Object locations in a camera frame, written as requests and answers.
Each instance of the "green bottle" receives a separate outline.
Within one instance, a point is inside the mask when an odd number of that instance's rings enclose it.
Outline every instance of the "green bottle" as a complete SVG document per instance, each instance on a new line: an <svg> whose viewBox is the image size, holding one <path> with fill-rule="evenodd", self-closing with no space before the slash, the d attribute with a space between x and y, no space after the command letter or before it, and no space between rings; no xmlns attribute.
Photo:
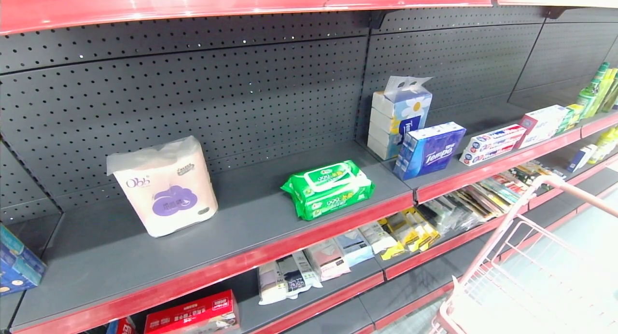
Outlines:
<svg viewBox="0 0 618 334"><path fill-rule="evenodd" d="M609 68L609 63L602 63L599 69L596 71L592 81L588 87L583 88L580 91L580 94L577 97L576 104L583 106L583 111L581 112L581 118L586 116L592 105L594 105L594 101L599 93L599 84L605 76L605 72L607 72L607 68Z"/></svg>

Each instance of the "shopping cart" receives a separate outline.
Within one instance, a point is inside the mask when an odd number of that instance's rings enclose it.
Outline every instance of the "shopping cart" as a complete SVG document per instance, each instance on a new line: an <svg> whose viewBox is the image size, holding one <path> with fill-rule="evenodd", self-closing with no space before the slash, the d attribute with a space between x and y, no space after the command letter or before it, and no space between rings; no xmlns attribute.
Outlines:
<svg viewBox="0 0 618 334"><path fill-rule="evenodd" d="M466 273L453 277L432 334L618 334L618 248L601 263L517 214L541 184L618 217L618 210L559 178L537 178Z"/></svg>

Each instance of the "plastic packaging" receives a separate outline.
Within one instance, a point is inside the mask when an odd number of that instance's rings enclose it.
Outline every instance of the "plastic packaging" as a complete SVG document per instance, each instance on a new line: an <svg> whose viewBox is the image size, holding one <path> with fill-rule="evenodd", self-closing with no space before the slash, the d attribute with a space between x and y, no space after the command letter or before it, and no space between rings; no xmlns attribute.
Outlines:
<svg viewBox="0 0 618 334"><path fill-rule="evenodd" d="M303 220L367 200L373 188L371 180L352 160L293 174L281 187L291 194L296 214Z"/></svg>
<svg viewBox="0 0 618 334"><path fill-rule="evenodd" d="M126 198L153 237L212 217L218 204L210 175L193 136L136 152L108 156Z"/></svg>

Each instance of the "toilet paper pack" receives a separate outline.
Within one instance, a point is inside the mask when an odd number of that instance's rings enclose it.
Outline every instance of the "toilet paper pack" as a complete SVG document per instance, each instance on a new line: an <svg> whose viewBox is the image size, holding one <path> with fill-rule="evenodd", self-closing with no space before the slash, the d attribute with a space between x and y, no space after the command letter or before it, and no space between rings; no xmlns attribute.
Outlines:
<svg viewBox="0 0 618 334"><path fill-rule="evenodd" d="M218 204L204 154L193 136L136 152L108 156L133 209L153 237L212 217Z"/></svg>

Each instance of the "tempo tissue pack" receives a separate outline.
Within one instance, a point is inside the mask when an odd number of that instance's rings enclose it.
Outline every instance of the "tempo tissue pack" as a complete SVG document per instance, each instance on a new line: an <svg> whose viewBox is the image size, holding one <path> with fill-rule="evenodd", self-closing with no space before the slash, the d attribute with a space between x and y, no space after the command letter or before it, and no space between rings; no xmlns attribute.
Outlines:
<svg viewBox="0 0 618 334"><path fill-rule="evenodd" d="M153 237L205 221L218 209L201 145L193 136L111 154L111 173Z"/></svg>
<svg viewBox="0 0 618 334"><path fill-rule="evenodd" d="M0 296L35 288L45 264L0 223Z"/></svg>
<svg viewBox="0 0 618 334"><path fill-rule="evenodd" d="M393 172L409 180L445 169L464 134L465 127L455 122L408 132Z"/></svg>
<svg viewBox="0 0 618 334"><path fill-rule="evenodd" d="M429 79L391 76L384 92L373 93L367 146L383 160L399 154L407 132L424 128L432 95L423 84Z"/></svg>

